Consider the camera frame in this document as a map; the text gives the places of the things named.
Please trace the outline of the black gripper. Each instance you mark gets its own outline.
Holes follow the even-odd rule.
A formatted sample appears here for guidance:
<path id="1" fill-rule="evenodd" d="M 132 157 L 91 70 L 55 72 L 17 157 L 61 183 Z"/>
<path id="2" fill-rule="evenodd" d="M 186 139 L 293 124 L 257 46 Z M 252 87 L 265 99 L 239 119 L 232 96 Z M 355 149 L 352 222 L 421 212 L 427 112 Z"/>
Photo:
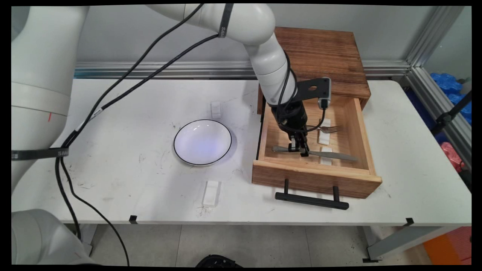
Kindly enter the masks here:
<path id="1" fill-rule="evenodd" d="M 275 117 L 278 127 L 288 134 L 291 143 L 288 145 L 289 152 L 300 152 L 300 156 L 309 156 L 306 132 L 294 132 L 294 130 L 306 130 L 308 117 L 302 101 L 291 102 L 287 108 L 271 106 L 271 112 Z"/>

